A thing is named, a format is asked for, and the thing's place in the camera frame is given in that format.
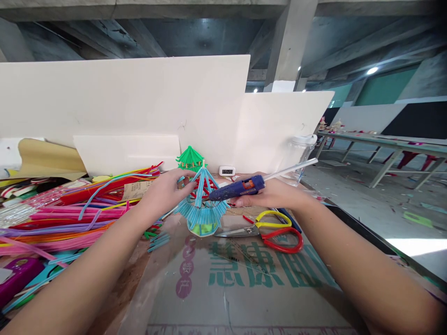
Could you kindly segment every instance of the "concrete floor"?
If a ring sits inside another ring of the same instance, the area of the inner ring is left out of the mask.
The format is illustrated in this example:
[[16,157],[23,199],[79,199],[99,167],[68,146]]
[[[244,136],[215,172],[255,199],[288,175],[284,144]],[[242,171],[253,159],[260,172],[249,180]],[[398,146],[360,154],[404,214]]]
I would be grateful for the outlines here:
[[[348,145],[348,142],[340,141],[334,149]],[[423,202],[447,210],[447,174],[434,176],[419,191],[411,189],[415,182],[408,177],[412,174],[386,176],[376,188],[367,187],[381,169],[380,162],[388,154],[384,151],[372,164],[366,163],[366,157],[371,153],[361,152],[350,154],[346,159],[350,165],[342,167],[319,162],[316,166],[305,168],[303,181],[447,281],[447,214],[420,204]],[[341,152],[323,152],[320,160],[340,161],[342,157]],[[419,155],[417,158],[404,169],[420,169],[425,156]],[[430,219],[433,228],[403,218],[405,211]]]

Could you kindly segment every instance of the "yellow-handled scissors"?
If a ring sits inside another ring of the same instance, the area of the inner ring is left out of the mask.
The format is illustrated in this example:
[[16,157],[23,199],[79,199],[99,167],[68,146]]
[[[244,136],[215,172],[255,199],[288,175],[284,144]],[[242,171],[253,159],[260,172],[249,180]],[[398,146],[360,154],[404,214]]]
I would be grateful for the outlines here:
[[[266,215],[276,215],[279,216],[280,218],[284,219],[286,224],[284,223],[270,223],[270,222],[261,222],[261,219],[266,216]],[[267,227],[267,228],[285,228],[285,227],[291,227],[292,226],[292,221],[290,221],[290,219],[285,216],[284,214],[277,212],[277,211],[264,211],[261,214],[259,214],[257,216],[257,218],[255,219],[255,221],[250,220],[248,217],[246,217],[245,215],[243,215],[243,218],[246,219],[248,222],[250,222],[251,224],[254,224],[256,227],[261,228],[261,227]]]
[[[280,218],[284,219],[286,224],[283,223],[270,223],[270,222],[261,222],[260,220],[268,214],[277,215]],[[278,251],[281,251],[283,253],[287,254],[295,254],[299,252],[303,248],[303,237],[301,234],[295,229],[292,228],[292,221],[284,214],[277,212],[277,211],[265,211],[259,214],[256,218],[256,221],[252,221],[249,218],[247,218],[245,215],[243,215],[244,219],[246,219],[248,222],[252,224],[251,227],[246,227],[242,229],[236,229],[229,232],[214,234],[215,237],[247,237],[247,236],[261,236],[262,240],[264,241],[264,244],[275,249]],[[259,232],[259,228],[261,227],[268,227],[268,228],[280,228],[272,233],[269,234],[261,234]],[[287,233],[293,233],[298,238],[298,245],[292,248],[288,248],[282,245],[275,244],[274,242],[269,241],[270,238],[273,238],[278,235],[287,234]]]

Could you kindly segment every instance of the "left hand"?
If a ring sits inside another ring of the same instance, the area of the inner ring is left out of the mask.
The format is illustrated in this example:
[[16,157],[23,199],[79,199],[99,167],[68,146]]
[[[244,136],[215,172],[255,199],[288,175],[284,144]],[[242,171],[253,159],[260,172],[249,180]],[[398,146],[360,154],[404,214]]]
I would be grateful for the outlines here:
[[[194,190],[197,183],[190,183],[189,177],[194,177],[195,175],[194,171],[179,168],[160,175],[150,185],[136,207],[157,220],[177,206],[180,201]],[[179,184],[183,183],[185,187],[178,189],[177,181],[181,177],[185,177],[185,179]]]

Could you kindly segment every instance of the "green wall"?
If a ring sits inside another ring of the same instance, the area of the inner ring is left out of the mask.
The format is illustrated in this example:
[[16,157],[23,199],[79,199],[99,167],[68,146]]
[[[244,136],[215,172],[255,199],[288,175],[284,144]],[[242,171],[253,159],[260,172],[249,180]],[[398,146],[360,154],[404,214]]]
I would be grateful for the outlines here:
[[394,104],[417,68],[369,78],[363,86],[356,106]]
[[329,103],[329,108],[332,107],[341,107],[343,103],[346,100],[346,97],[349,94],[349,91],[351,90],[352,84],[344,85],[344,86],[338,86],[334,88],[330,88],[328,90],[324,91],[335,91],[335,95],[332,98],[332,101]]

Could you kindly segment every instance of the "plastic jar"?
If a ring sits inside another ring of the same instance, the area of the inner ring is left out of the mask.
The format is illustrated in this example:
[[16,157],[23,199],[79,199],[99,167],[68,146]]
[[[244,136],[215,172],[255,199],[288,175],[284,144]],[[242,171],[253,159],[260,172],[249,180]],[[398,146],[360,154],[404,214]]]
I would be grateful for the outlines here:
[[[315,134],[307,136],[294,136],[287,144],[284,158],[279,165],[278,171],[289,168],[293,165],[301,163],[309,159],[309,155],[315,147],[317,136]],[[304,168],[281,175],[285,179],[281,179],[291,185],[297,186],[303,175]]]

